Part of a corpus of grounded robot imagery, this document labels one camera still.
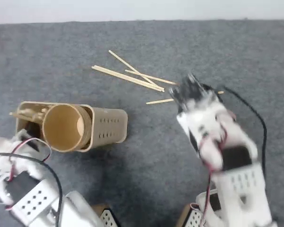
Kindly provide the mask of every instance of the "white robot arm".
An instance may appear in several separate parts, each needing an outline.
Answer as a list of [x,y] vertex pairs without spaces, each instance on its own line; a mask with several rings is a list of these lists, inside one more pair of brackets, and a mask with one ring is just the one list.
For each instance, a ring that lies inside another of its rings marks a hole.
[[193,75],[170,93],[179,107],[177,120],[216,186],[197,196],[199,205],[191,206],[183,227],[276,227],[257,147],[235,115]]
[[100,218],[78,192],[62,195],[61,185],[45,178],[44,168],[34,161],[41,162],[42,147],[28,138],[25,130],[12,140],[0,137],[0,201],[6,209],[28,227],[117,227],[109,210]]

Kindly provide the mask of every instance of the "perforated bracket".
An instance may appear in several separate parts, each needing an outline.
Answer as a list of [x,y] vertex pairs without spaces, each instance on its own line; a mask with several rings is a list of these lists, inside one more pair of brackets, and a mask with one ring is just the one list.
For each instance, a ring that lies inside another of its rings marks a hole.
[[265,189],[260,163],[214,174],[213,181],[218,189],[239,195]]
[[58,192],[52,185],[55,184],[44,179],[12,207],[11,211],[25,226],[28,226],[58,198]]
[[104,210],[100,218],[105,227],[118,227],[110,210]]
[[[184,227],[200,227],[201,224],[201,218],[202,218],[202,212],[199,210],[192,210],[189,214],[189,217],[187,219],[187,222]],[[205,227],[205,221],[203,220],[203,223],[201,225],[202,227]]]

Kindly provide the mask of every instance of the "white wall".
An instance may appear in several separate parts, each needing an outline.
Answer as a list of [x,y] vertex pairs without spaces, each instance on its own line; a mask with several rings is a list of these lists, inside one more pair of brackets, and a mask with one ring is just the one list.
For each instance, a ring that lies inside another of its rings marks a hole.
[[284,19],[284,0],[0,0],[1,23]]

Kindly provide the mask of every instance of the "wooden chopstick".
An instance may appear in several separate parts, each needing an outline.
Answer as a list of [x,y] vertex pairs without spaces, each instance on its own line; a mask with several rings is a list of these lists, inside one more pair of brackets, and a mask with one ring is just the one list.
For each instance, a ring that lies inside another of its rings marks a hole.
[[104,73],[106,73],[106,74],[109,74],[109,75],[111,75],[111,76],[118,77],[118,78],[120,78],[120,79],[124,79],[124,80],[130,81],[130,82],[132,82],[132,83],[139,84],[139,85],[141,85],[141,86],[154,89],[154,90],[156,90],[156,91],[164,92],[164,88],[163,88],[163,87],[159,87],[159,86],[157,86],[157,85],[154,86],[153,84],[147,83],[147,82],[145,82],[145,81],[143,81],[143,80],[136,79],[136,78],[133,78],[133,77],[129,77],[129,76],[124,75],[124,74],[122,74],[122,73],[115,72],[115,71],[112,71],[112,70],[109,70],[109,69],[100,67],[100,66],[98,66],[98,65],[94,65],[94,66],[92,66],[91,68],[94,69],[94,70],[97,70],[97,71],[100,71],[100,72],[104,72]]
[[140,72],[135,72],[135,71],[130,71],[130,70],[125,70],[125,71],[129,72],[129,73],[132,73],[132,74],[135,74],[135,75],[142,76],[142,77],[146,77],[146,78],[154,79],[154,80],[157,80],[157,81],[161,81],[161,82],[164,82],[164,83],[167,83],[167,84],[177,85],[177,83],[175,83],[175,82],[171,82],[171,81],[168,81],[168,80],[165,80],[165,79],[160,79],[160,78],[157,78],[157,77],[152,77],[152,76],[140,73]]
[[29,122],[35,122],[35,123],[37,123],[37,124],[42,124],[42,121],[36,121],[36,120],[33,120],[33,118],[31,118],[31,117],[27,117],[27,116],[24,116],[24,115],[21,115],[21,114],[18,114],[18,113],[10,112],[9,114],[10,114],[11,116],[13,116],[13,117],[22,119],[22,120],[24,120],[24,121],[29,121]]
[[166,103],[166,102],[172,102],[174,101],[174,99],[170,98],[170,99],[163,99],[163,100],[158,100],[158,101],[151,101],[151,102],[147,102],[146,104],[158,104],[158,103]]
[[[111,50],[108,51],[111,55],[113,55],[115,58],[117,58],[120,62],[122,62],[124,65],[126,65],[127,67],[129,67],[132,71],[138,72],[138,70],[136,70],[133,66],[131,66],[129,63],[127,63],[126,61],[124,61],[122,58],[120,58],[118,55],[116,55],[114,52],[112,52]],[[152,82],[150,79],[148,79],[147,77],[142,76],[143,79],[145,79],[146,81],[148,81],[149,83],[156,85],[154,82]]]

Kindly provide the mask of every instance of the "cardboard tube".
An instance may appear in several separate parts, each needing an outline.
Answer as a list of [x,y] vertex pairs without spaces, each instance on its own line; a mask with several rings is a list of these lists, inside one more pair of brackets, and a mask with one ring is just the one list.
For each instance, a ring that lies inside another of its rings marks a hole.
[[91,118],[79,105],[58,104],[44,116],[42,133],[55,150],[69,152],[81,149],[90,140]]

